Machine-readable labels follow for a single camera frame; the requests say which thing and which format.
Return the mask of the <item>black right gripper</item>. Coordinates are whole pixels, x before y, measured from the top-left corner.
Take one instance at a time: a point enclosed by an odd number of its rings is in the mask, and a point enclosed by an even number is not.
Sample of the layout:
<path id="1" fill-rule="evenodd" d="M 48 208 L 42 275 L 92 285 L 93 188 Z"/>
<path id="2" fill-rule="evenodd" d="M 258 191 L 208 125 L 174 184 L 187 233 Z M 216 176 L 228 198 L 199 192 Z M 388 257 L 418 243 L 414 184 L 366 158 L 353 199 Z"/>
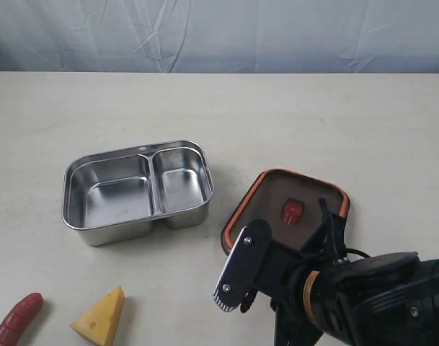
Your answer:
<path id="1" fill-rule="evenodd" d="M 272 240 L 255 281 L 259 292 L 271 297 L 275 312 L 275 345 L 315 345 L 322 331 L 314 326 L 303 305 L 309 274 L 325 265 L 347 262 L 344 242 L 346 218 L 333 213 L 326 198 L 319 199 L 322 223 L 299 250 Z"/>

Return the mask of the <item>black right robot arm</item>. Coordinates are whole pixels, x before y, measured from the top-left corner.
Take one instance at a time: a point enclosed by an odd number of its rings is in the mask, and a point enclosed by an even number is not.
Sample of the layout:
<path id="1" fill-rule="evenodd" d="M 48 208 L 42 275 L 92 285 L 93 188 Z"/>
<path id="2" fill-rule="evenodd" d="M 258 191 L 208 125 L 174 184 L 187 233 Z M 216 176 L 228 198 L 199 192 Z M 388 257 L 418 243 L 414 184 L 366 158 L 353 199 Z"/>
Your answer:
<path id="1" fill-rule="evenodd" d="M 439 259 L 375 257 L 344 243 L 346 219 L 319 200 L 322 222 L 299 250 L 266 236 L 258 288 L 271 298 L 276 345 L 439 345 Z"/>

